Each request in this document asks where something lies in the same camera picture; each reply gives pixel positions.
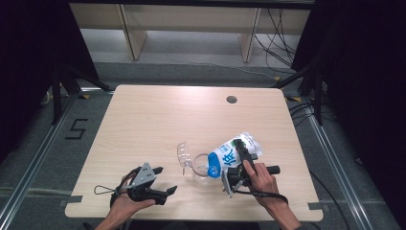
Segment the metal rail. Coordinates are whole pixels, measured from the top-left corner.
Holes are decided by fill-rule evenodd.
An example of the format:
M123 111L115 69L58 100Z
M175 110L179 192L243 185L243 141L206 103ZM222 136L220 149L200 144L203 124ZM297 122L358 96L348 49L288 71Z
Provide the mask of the metal rail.
M312 108L306 109L306 113L309 115L313 114L313 112L314 111ZM354 216L355 222L357 223L359 229L366 230L373 229L372 223L368 218L364 205L361 203L361 200L354 191L350 183L350 180L347 177L347 174L344 171L344 168L341 165L340 160L338 159L334 151L334 148L332 147L331 143L328 140L325 130L323 129L322 126L319 126L314 116L310 117L310 123L313 126L314 132L316 133L316 136L320 141L320 144L323 148L323 152L326 155L327 161L331 166L332 172L335 175L335 178L337 179L338 185L341 188L341 192L343 193L344 198L346 199L350 207L352 215Z
M48 131L44 141L42 142L41 146L39 147L38 151L36 152L33 160L31 161L29 167L24 172L24 175L18 182L18 185L14 188L9 200L7 201L6 205L3 207L0 213L0 229L6 230L9 228L12 219L14 218L18 208L20 207L21 203L23 202L26 193L30 189L31 185L34 182L36 175L38 174L41 166L50 151L57 134L62 127L66 115L71 108L72 104L75 102L78 95L70 95L63 107L63 113L60 116L60 119L51 126L50 130Z

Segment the table surface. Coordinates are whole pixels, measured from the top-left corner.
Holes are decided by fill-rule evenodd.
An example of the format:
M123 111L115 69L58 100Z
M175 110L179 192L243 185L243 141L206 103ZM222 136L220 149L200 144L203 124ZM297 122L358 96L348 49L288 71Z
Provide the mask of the table surface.
M228 103L229 96L237 102ZM177 145L182 142L191 155L197 155L244 131L262 147L258 162L281 167L276 175L280 193L289 199L297 218L321 220L322 210L308 208L308 203L319 199L281 90L204 86L117 87L72 193L82 200L68 203L65 214L104 218L110 194L95 195L95 186L114 189L124 175L148 162L152 168L164 168L152 189L178 188L164 206L142 210L134 219L271 220L253 196L228 198L220 179L199 185L192 170L182 174L177 159Z

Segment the gray floor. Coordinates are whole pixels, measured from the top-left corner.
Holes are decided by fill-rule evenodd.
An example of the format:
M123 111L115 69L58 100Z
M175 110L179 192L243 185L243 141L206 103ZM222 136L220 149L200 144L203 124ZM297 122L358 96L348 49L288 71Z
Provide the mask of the gray floor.
M243 63L237 34L150 32L140 59L132 61L126 50L122 32L83 30L82 33L101 79L111 85L125 82L269 87L275 82L276 77L289 76L266 68L265 54L258 44L255 44L250 63ZM264 43L268 39L263 35L259 38ZM299 38L287 36L286 40L295 48ZM274 49L284 56L284 52L280 49ZM271 67L289 71L280 69L286 66L274 59L269 58L268 61ZM297 80L286 86L283 92L288 96L295 95L299 83ZM91 94L89 99L74 98L74 103L64 123L61 124L45 161L12 219L10 229L81 229L80 224L83 221L94 225L100 222L97 218L66 218L64 202L75 186L111 97L111 94ZM299 103L288 102L290 107L297 104ZM360 198L372 228L400 229L365 169L353 161L356 153L353 152L340 125L334 121L333 111L328 104L323 105L323 112L323 128L328 140L344 167L354 193ZM350 228L360 229L350 210L349 202L337 183L336 175L331 169L311 120L304 119L305 117L305 111L301 110L293 115L292 119L307 165L332 193ZM80 140L67 140L66 137L77 135L70 130L76 119L87 119L87 122L79 124L86 129L85 133ZM13 151L0 166L1 204L7 202L12 188L18 186L20 178L23 177L51 128L51 121L52 106L46 104L38 111L32 125L27 129L20 148ZM346 229L345 221L331 195L317 180L314 179L313 182L325 214L324 219L316 224L322 229ZM305 225L309 229L315 228L311 223ZM263 222L260 226L262 229L278 229L271 221Z

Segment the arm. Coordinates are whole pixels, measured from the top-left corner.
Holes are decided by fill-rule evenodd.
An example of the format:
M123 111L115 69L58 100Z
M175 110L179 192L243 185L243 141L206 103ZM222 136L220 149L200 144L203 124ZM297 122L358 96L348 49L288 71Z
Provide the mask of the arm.
M251 178L252 188L259 192L278 194L277 180L269 174L263 163L255 164L255 170L246 160L242 162ZM296 229L301 226L289 205L283 200L274 197L257 197L257 202L265 208L268 214L278 223L281 229Z

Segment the blue label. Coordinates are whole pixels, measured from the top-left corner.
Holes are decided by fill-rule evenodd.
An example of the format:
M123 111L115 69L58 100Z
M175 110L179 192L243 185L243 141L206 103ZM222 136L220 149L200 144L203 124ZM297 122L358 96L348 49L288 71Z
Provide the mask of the blue label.
M218 160L217 154L214 152L208 155L209 168L207 170L207 175L212 178L219 178L221 176L220 161Z
M231 164L235 163L236 158L233 155L233 149L230 149L230 152L225 154L222 159L224 161L224 165L231 166Z
M229 149L229 148L228 148L226 145L220 146L220 150L221 150L222 152L227 152L228 149Z

